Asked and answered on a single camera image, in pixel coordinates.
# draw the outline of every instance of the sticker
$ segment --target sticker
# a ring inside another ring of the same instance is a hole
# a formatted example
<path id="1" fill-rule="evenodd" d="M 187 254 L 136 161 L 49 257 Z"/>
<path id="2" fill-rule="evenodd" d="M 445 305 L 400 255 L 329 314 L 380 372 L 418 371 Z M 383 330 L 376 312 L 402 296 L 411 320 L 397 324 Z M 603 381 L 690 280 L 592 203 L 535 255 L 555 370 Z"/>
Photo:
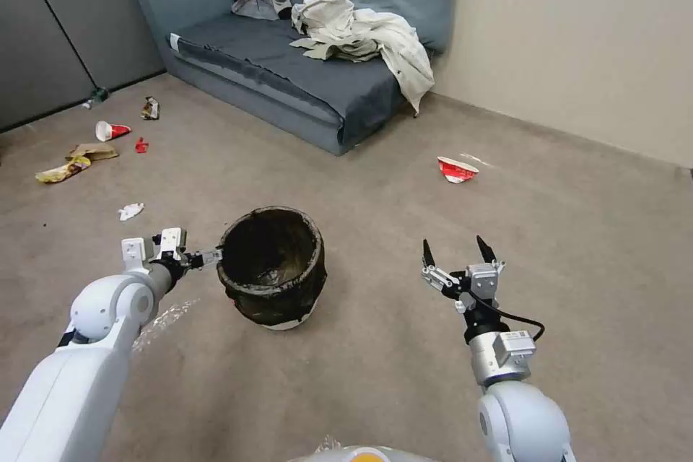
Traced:
<path id="1" fill-rule="evenodd" d="M 171 42 L 171 48 L 176 52 L 178 52 L 178 38 L 180 38 L 180 36 L 178 36 L 177 34 L 174 34 L 173 32 L 169 36 L 169 40 Z"/>

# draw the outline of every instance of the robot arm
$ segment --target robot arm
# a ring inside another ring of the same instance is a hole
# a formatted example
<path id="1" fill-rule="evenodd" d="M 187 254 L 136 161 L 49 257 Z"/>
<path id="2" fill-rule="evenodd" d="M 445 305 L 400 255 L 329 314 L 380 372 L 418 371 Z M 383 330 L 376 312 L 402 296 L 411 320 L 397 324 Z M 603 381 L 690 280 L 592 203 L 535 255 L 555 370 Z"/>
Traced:
<path id="1" fill-rule="evenodd" d="M 72 303 L 58 347 L 34 369 L 2 425 L 4 461 L 98 460 L 141 328 L 187 270 L 221 259 L 219 250 L 185 254 L 181 228 L 157 237 L 161 248 L 149 262 L 143 238 L 123 240 L 125 272 L 92 282 Z"/>
<path id="2" fill-rule="evenodd" d="M 472 370 L 484 393 L 478 410 L 486 446 L 496 462 L 575 462 L 561 409 L 540 390 L 521 382 L 531 374 L 529 359 L 544 325 L 498 309 L 495 294 L 505 263 L 496 261 L 480 237 L 477 241 L 484 263 L 448 274 L 436 267 L 424 240 L 422 277 L 455 300 L 464 316 Z M 539 332 L 534 337 L 527 331 L 511 332 L 501 317 L 538 326 Z"/>

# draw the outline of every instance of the seat cushion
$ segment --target seat cushion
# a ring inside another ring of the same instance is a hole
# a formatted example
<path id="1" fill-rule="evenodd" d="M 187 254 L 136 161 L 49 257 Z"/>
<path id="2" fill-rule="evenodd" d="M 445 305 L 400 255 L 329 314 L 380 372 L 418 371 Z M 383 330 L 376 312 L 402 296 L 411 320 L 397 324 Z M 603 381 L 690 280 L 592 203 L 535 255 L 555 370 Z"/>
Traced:
<path id="1" fill-rule="evenodd" d="M 364 63 L 303 56 L 289 44 L 300 34 L 288 20 L 225 14 L 176 30 L 178 52 L 231 69 L 301 101 L 334 111 L 341 138 L 351 141 L 390 118 L 404 101 L 381 58 Z"/>

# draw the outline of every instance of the cable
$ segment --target cable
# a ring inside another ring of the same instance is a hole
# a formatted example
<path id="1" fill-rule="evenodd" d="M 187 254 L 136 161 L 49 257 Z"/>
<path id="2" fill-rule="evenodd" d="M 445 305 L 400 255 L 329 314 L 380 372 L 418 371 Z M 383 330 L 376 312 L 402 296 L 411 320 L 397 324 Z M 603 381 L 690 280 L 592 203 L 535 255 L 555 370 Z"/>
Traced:
<path id="1" fill-rule="evenodd" d="M 479 296 L 475 295 L 475 294 L 474 294 L 474 291 L 472 291 L 471 289 L 469 290 L 469 294 L 470 294 L 470 295 L 474 298 L 474 300 L 475 300 L 477 303 L 479 303 L 481 306 L 487 308 L 488 310 L 492 310 L 493 312 L 495 312 L 495 313 L 498 314 L 498 315 L 503 316 L 504 318 L 511 319 L 511 320 L 513 320 L 513 321 L 519 321 L 519 322 L 521 322 L 521 323 L 527 323 L 527 324 L 529 324 L 529 325 L 534 325 L 535 327 L 539 327 L 539 332 L 537 332 L 536 334 L 534 334 L 534 337 L 532 338 L 534 341 L 538 341 L 539 338 L 540 338 L 541 336 L 544 335 L 544 332 L 545 332 L 545 330 L 546 330 L 546 327 L 544 326 L 544 324 L 543 324 L 542 322 L 540 322 L 540 321 L 535 321 L 535 320 L 531 320 L 531 319 L 529 319 L 529 318 L 523 318 L 522 316 L 510 314 L 510 313 L 507 313 L 507 312 L 503 312 L 502 310 L 497 309 L 497 308 L 494 307 L 493 305 L 489 305 L 488 303 L 486 303 L 485 301 L 483 301 Z"/>

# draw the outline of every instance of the dark trash can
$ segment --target dark trash can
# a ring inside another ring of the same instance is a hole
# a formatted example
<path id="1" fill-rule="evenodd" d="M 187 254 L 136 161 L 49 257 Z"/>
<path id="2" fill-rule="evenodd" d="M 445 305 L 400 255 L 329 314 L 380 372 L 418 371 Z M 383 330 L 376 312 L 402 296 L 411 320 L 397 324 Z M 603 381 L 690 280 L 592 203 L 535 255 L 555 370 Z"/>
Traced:
<path id="1" fill-rule="evenodd" d="M 246 318 L 287 330 L 310 316 L 327 272 L 323 238 L 308 215 L 282 206 L 256 209 L 226 230 L 219 247 L 219 280 Z"/>

